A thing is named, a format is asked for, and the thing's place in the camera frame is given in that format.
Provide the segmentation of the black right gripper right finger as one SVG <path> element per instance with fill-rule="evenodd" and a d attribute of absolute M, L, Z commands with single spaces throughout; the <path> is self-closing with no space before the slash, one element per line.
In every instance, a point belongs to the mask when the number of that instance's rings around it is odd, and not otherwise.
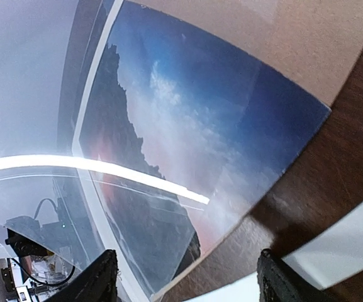
<path fill-rule="evenodd" d="M 305 281 L 270 249 L 257 262 L 260 301 L 321 301 L 321 292 Z"/>

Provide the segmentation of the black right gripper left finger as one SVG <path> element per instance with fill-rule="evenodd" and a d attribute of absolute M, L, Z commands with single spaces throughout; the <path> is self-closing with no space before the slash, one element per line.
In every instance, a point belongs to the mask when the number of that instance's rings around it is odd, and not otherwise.
<path fill-rule="evenodd" d="M 118 261 L 115 250 L 105 250 L 68 286 L 45 301 L 102 302 L 117 301 Z"/>

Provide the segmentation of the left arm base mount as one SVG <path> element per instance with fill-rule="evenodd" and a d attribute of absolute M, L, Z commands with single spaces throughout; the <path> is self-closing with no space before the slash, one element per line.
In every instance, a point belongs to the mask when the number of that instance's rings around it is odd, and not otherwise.
<path fill-rule="evenodd" d="M 0 226 L 0 282 L 6 301 L 45 301 L 68 285 L 75 272 L 55 252 Z"/>

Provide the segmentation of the clear acrylic sheet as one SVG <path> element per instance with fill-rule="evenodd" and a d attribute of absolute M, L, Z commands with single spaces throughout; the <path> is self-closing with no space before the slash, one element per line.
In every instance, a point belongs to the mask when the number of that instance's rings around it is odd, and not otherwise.
<path fill-rule="evenodd" d="M 81 31 L 80 15 L 74 18 L 58 113 L 48 115 L 46 102 L 27 95 L 31 84 L 22 81 L 2 129 L 13 145 L 0 152 L 0 226 L 35 240 L 79 271 L 105 250 L 116 251 L 119 269 L 121 260 L 115 244 L 109 240 L 112 229 L 104 209 L 99 201 L 88 199 L 81 174 L 117 174 L 125 169 L 72 152 L 74 115 L 80 107 L 86 69 L 92 64 L 90 42 L 98 30 L 96 20 L 104 2 L 97 6 L 83 2 L 77 7 L 78 13 L 91 8 L 92 23 Z M 120 291 L 130 301 L 152 301 L 159 299 L 160 293 L 146 297 L 140 288 L 121 280 L 121 271 Z"/>

